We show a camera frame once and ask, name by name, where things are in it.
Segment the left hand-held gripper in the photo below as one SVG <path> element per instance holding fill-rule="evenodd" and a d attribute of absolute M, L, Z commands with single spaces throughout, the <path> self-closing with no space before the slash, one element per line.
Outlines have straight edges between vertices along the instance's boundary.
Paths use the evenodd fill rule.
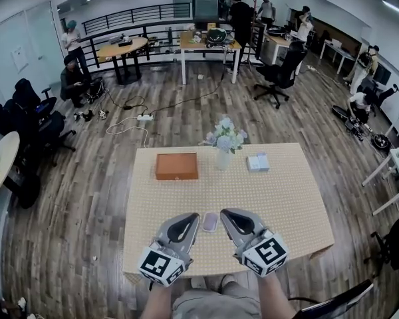
<path fill-rule="evenodd" d="M 194 261 L 189 252 L 199 226 L 198 213 L 184 213 L 164 221 L 156 233 L 157 240 L 164 245 L 154 241 L 142 251 L 139 273 L 164 287 L 171 286 Z"/>

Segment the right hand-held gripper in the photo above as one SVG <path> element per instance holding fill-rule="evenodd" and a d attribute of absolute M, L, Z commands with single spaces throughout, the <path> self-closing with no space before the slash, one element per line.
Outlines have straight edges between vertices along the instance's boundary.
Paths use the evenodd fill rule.
<path fill-rule="evenodd" d="M 238 247 L 233 256 L 257 276 L 265 277 L 286 263 L 289 250 L 278 233 L 265 235 L 255 245 L 253 240 L 242 245 L 246 239 L 254 239 L 267 229 L 257 214 L 228 208 L 220 211 L 220 218 L 228 237 Z"/>

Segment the person's left forearm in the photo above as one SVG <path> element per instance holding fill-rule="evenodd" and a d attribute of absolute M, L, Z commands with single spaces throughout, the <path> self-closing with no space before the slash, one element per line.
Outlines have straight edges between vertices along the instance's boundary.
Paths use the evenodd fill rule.
<path fill-rule="evenodd" d="M 172 318 L 172 286 L 154 283 L 140 319 Z"/>

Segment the person's right forearm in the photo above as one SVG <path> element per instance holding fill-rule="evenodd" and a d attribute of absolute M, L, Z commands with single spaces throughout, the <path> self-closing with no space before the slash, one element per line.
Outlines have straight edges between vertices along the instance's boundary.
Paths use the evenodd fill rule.
<path fill-rule="evenodd" d="M 293 319 L 296 312 L 290 305 L 275 272 L 257 278 L 262 319 Z"/>

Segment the white vase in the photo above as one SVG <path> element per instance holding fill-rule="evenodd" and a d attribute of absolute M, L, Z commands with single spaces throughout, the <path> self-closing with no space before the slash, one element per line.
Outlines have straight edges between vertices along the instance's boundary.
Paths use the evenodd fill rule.
<path fill-rule="evenodd" d="M 232 156 L 233 154 L 230 151 L 226 152 L 223 149 L 218 149 L 215 161 L 217 169 L 225 171 L 229 167 Z"/>

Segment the orange box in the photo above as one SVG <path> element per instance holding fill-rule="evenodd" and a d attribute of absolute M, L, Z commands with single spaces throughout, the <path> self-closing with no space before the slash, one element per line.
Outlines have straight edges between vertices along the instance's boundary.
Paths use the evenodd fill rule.
<path fill-rule="evenodd" d="M 197 154 L 158 154 L 155 174 L 162 181 L 198 179 Z"/>

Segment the person's grey shorts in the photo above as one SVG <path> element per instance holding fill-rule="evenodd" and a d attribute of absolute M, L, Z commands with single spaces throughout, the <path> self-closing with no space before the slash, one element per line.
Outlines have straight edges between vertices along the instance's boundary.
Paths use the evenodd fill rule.
<path fill-rule="evenodd" d="M 260 302 L 235 281 L 221 292 L 193 288 L 175 300 L 172 319 L 261 319 Z"/>

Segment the black screen on gooseneck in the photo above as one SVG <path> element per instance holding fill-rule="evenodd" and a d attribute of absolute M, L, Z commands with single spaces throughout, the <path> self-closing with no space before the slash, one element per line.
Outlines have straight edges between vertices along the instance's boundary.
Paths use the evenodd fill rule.
<path fill-rule="evenodd" d="M 316 300 L 295 297 L 289 300 L 298 300 L 308 302 L 311 305 L 300 309 L 293 317 L 293 319 L 335 319 L 343 315 L 345 312 L 355 306 L 365 295 L 367 295 L 374 288 L 371 280 L 366 280 L 359 285 L 326 300 L 318 302 Z"/>

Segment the black bag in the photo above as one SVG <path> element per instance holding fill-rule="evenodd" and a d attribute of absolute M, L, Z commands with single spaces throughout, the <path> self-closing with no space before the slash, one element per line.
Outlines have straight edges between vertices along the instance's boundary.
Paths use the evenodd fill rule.
<path fill-rule="evenodd" d="M 343 122 L 346 122 L 349 119 L 349 114 L 348 112 L 341 108 L 340 106 L 333 105 L 332 106 L 332 113 L 340 120 Z"/>

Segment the round white table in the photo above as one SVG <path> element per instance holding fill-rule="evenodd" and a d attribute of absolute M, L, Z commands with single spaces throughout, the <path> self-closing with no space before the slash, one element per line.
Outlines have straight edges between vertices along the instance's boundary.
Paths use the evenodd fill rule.
<path fill-rule="evenodd" d="M 0 188 L 5 186 L 18 199 L 21 207 L 28 209 L 39 196 L 41 182 L 35 172 L 16 162 L 19 144 L 17 132 L 10 132 L 0 139 Z M 9 176 L 14 165 L 19 167 L 23 176 L 20 184 Z"/>

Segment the wooden-top white table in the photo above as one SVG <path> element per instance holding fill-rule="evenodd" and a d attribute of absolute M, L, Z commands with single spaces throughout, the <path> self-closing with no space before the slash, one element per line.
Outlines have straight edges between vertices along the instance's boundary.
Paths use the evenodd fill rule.
<path fill-rule="evenodd" d="M 276 64 L 279 50 L 280 49 L 288 49 L 292 43 L 291 40 L 285 40 L 283 37 L 276 37 L 268 35 L 267 33 L 264 34 L 265 39 L 271 43 L 271 48 L 273 49 L 272 57 L 271 57 L 271 64 Z"/>
<path fill-rule="evenodd" d="M 235 54 L 233 72 L 231 74 L 231 83 L 235 84 L 237 81 L 237 73 L 239 68 L 239 59 L 241 57 L 241 45 L 234 39 L 225 38 L 218 44 L 210 45 L 207 41 L 207 35 L 201 34 L 199 36 L 193 31 L 182 31 L 180 33 L 180 61 L 182 70 L 182 84 L 187 84 L 187 71 L 186 71 L 186 53 L 199 51 L 205 53 L 223 53 L 223 64 L 226 64 L 227 55 L 229 53 Z"/>

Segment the black green helmet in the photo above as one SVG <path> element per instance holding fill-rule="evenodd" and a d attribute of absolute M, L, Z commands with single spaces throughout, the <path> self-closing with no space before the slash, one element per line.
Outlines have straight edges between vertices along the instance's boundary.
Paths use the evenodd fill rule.
<path fill-rule="evenodd" d="M 227 38 L 225 29 L 213 27 L 207 31 L 206 41 L 208 45 L 218 45 L 224 43 Z"/>

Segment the black metal railing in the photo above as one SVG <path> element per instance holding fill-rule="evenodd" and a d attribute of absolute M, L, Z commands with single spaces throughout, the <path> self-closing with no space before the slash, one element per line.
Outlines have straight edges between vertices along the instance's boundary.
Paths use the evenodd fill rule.
<path fill-rule="evenodd" d="M 190 3 L 168 3 L 127 9 L 97 17 L 82 23 L 86 37 L 82 46 L 87 66 L 100 67 L 109 59 L 100 58 L 98 51 L 105 43 L 114 44 L 115 37 L 126 31 L 135 31 L 135 37 L 148 39 L 148 47 L 140 50 L 140 56 L 150 60 L 152 55 L 169 54 L 179 45 L 177 25 L 192 21 L 200 24 L 206 20 L 198 12 L 196 0 Z"/>

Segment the brown coat rack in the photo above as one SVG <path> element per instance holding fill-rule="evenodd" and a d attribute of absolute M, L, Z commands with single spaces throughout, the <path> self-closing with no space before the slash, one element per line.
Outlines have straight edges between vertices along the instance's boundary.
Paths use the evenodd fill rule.
<path fill-rule="evenodd" d="M 257 56 L 257 46 L 259 44 L 259 33 L 256 31 L 256 18 L 257 18 L 257 0 L 253 0 L 253 16 L 251 20 L 251 34 L 249 40 L 249 48 L 247 53 L 247 64 L 249 66 L 249 70 L 251 70 L 252 62 L 251 55 L 255 58 Z"/>

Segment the white wall notice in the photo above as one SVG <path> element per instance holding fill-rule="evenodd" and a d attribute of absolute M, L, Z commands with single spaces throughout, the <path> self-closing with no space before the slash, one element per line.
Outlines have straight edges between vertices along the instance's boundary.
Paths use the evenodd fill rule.
<path fill-rule="evenodd" d="M 29 60 L 27 59 L 23 46 L 18 46 L 13 49 L 11 51 L 11 56 L 18 73 L 22 72 L 22 70 L 29 65 Z"/>

